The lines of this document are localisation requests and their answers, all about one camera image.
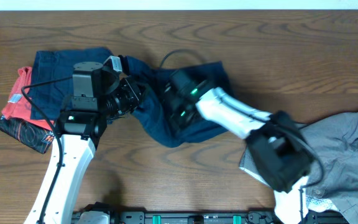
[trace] clothing pile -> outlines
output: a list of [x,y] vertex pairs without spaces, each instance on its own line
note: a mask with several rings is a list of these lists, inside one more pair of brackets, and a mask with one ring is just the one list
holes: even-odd
[[[73,66],[80,62],[103,63],[112,53],[105,48],[86,50],[38,51],[33,67],[19,69],[6,107],[0,116],[0,130],[14,137],[37,152],[45,153],[53,140],[53,133],[42,115],[22,97],[21,88],[72,76]],[[136,58],[121,56],[123,72],[148,84],[143,102],[132,113],[145,131],[160,144],[177,147],[184,142],[202,142],[217,136],[226,129],[220,125],[199,119],[185,129],[172,128],[161,104],[162,89],[175,70],[152,69]],[[224,91],[233,96],[229,79],[221,62],[181,68],[191,77],[212,78]],[[53,121],[58,118],[63,99],[73,94],[72,80],[26,89],[31,100]]]

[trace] denim fabric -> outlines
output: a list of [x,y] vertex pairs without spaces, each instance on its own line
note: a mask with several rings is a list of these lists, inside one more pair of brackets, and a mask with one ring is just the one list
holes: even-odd
[[[170,74],[175,70],[154,70],[146,63],[130,56],[122,58],[122,62],[124,72],[127,75],[132,75],[137,80],[150,85],[151,90],[147,92],[147,96],[132,115],[140,121],[146,132],[160,144],[167,147],[177,147],[183,142],[202,142],[226,132],[224,127],[204,119],[200,119],[181,131],[175,131],[165,119],[164,108],[159,100]],[[212,79],[226,93],[234,96],[221,62],[181,69],[191,77]]]
[[[57,52],[39,51],[35,57],[31,83],[46,82],[72,75],[73,65],[78,62],[103,63],[112,53],[108,49],[62,50]],[[167,84],[169,75],[175,70],[153,70],[146,63],[133,57],[120,56],[124,73],[132,75],[139,82],[146,83],[143,102],[132,113],[143,125],[145,131],[160,144],[177,147],[183,142],[202,142],[226,131],[220,125],[200,119],[181,131],[174,131],[165,119],[164,109],[159,101],[162,88]],[[182,68],[186,73],[198,78],[211,78],[233,96],[229,79],[221,62]],[[73,94],[72,80],[51,85],[39,86],[30,90],[34,103],[50,119],[58,118],[65,96]],[[34,109],[31,119],[43,119]]]
[[[47,82],[73,75],[73,66],[79,62],[103,63],[110,55],[109,49],[94,48],[85,50],[38,51],[32,68],[31,84]],[[65,96],[73,94],[73,81],[65,80],[50,85],[31,88],[29,96],[49,119],[59,117],[60,106]],[[34,108],[31,119],[43,119]]]

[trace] table surface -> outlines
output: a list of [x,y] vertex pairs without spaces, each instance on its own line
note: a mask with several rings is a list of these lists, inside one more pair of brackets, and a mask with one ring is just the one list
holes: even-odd
[[[222,60],[240,100],[313,122],[358,110],[358,11],[0,12],[0,114],[38,50],[105,46],[156,67],[174,49]],[[167,67],[196,65],[173,55]],[[170,149],[133,117],[109,126],[76,208],[272,208],[272,191],[238,169],[244,143],[225,133]],[[22,223],[50,159],[0,132],[0,223]]]

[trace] white fabric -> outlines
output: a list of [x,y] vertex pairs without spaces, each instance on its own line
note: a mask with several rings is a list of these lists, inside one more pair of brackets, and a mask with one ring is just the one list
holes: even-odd
[[308,209],[313,210],[315,212],[323,212],[326,210],[339,212],[339,209],[328,198],[316,198],[313,196],[306,195],[306,206],[308,207]]
[[[293,186],[292,190],[287,194],[285,192],[274,191],[274,198],[276,199],[276,207],[274,212],[276,216],[285,224],[298,224],[301,221],[300,215],[300,192],[302,185],[306,185],[309,177],[302,177]],[[306,194],[302,195],[303,217],[309,212],[306,207]]]

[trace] red cloth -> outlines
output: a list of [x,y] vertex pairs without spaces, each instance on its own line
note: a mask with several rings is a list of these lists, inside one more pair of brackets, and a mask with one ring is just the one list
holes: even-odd
[[[22,95],[23,86],[31,85],[31,71],[32,67],[22,67],[17,70],[19,78],[17,78],[15,84],[13,85],[8,101],[12,98],[14,94]],[[2,109],[2,114],[5,116],[6,119],[21,118],[32,124],[40,126],[41,128],[51,130],[46,120],[30,119],[31,104],[24,98],[24,96],[22,96],[17,103],[8,102],[4,109]]]

